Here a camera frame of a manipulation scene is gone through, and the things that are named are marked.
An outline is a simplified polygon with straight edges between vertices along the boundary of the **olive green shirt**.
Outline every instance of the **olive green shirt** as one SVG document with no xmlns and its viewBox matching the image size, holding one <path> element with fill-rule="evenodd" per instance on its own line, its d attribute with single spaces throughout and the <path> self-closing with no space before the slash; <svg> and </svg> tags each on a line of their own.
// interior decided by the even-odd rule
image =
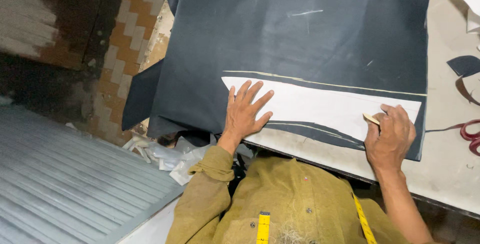
<svg viewBox="0 0 480 244">
<path fill-rule="evenodd" d="M 214 146 L 190 168 L 167 244 L 254 244 L 260 211 L 270 212 L 269 243 L 292 232 L 305 243 L 367 243 L 347 181 L 296 159 L 256 158 L 230 199 L 232 162 Z M 408 243 L 378 204 L 359 201 L 378 244 Z"/>
</svg>

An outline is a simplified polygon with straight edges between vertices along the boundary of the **shirt pocket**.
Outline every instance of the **shirt pocket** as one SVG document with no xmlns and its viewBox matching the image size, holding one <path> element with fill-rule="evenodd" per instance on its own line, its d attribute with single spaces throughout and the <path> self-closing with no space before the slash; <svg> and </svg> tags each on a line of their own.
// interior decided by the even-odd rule
<svg viewBox="0 0 480 244">
<path fill-rule="evenodd" d="M 276 226 L 270 222 L 268 242 L 275 243 L 274 236 L 276 232 Z M 258 232 L 258 217 L 256 218 L 244 218 L 240 220 L 234 220 L 230 223 L 230 226 L 223 235 L 222 243 L 224 244 L 255 244 L 257 241 Z"/>
</svg>

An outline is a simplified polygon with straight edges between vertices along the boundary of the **hand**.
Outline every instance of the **hand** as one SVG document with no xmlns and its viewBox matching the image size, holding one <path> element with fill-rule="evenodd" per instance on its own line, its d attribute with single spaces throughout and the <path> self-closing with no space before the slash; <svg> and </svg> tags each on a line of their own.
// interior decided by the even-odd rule
<svg viewBox="0 0 480 244">
<path fill-rule="evenodd" d="M 223 147 L 232 155 L 244 137 L 260 131 L 273 115 L 272 112 L 267 112 L 255 121 L 257 112 L 272 98 L 274 92 L 273 90 L 267 92 L 252 104 L 252 100 L 264 83 L 258 81 L 249 89 L 251 84 L 250 80 L 245 82 L 238 90 L 236 97 L 234 86 L 230 88 L 228 94 L 225 129 L 217 145 Z"/>
<path fill-rule="evenodd" d="M 375 173 L 401 173 L 402 161 L 415 139 L 415 127 L 402 106 L 381 105 L 386 112 L 373 117 L 380 122 L 380 130 L 368 122 L 365 138 L 367 159 Z"/>
</svg>

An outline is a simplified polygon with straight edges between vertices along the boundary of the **red scissors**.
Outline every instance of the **red scissors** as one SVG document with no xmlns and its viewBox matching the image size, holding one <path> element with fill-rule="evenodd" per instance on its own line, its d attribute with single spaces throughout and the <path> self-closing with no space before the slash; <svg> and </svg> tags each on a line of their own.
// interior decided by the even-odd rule
<svg viewBox="0 0 480 244">
<path fill-rule="evenodd" d="M 463 139 L 465 139 L 466 141 L 471 141 L 470 146 L 468 147 L 470 149 L 470 151 L 473 154 L 475 154 L 477 156 L 480 156 L 480 153 L 477 151 L 477 148 L 480 146 L 480 132 L 477 132 L 476 134 L 469 134 L 466 131 L 467 126 L 469 126 L 471 124 L 476 124 L 476 123 L 480 123 L 480 119 L 474 119 L 474 120 L 471 120 L 467 123 L 461 123 L 461 124 L 453 125 L 453 126 L 448 127 L 446 129 L 428 130 L 428 131 L 425 131 L 425 132 L 426 133 L 428 133 L 428 132 L 440 132 L 440 131 L 446 131 L 446 130 L 460 128 L 461 137 L 463 137 Z"/>
</svg>

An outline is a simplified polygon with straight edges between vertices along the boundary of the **yellow measuring tape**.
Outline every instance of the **yellow measuring tape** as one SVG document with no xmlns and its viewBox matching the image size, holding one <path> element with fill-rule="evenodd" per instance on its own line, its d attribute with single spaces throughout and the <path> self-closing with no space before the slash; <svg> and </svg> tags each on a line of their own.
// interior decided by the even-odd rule
<svg viewBox="0 0 480 244">
<path fill-rule="evenodd" d="M 367 218 L 363 213 L 362 206 L 355 194 L 352 193 L 355 200 L 355 206 L 357 207 L 358 217 L 360 218 L 360 224 L 363 229 L 363 234 L 367 239 L 368 244 L 377 244 L 372 230 L 368 226 Z M 258 216 L 258 231 L 257 231 L 257 244 L 268 244 L 268 231 L 270 229 L 270 212 L 261 211 Z"/>
<path fill-rule="evenodd" d="M 362 206 L 360 205 L 358 198 L 353 193 L 352 193 L 352 196 L 353 196 L 353 199 L 355 200 L 355 206 L 357 207 L 361 228 L 363 229 L 363 234 L 365 235 L 367 242 L 369 244 L 377 244 L 377 242 L 375 241 L 374 234 L 372 233 L 372 230 L 368 226 L 367 218 L 365 217 L 365 214 L 363 214 Z"/>
<path fill-rule="evenodd" d="M 258 217 L 257 244 L 268 244 L 268 230 L 270 229 L 270 212 L 260 211 Z"/>
</svg>

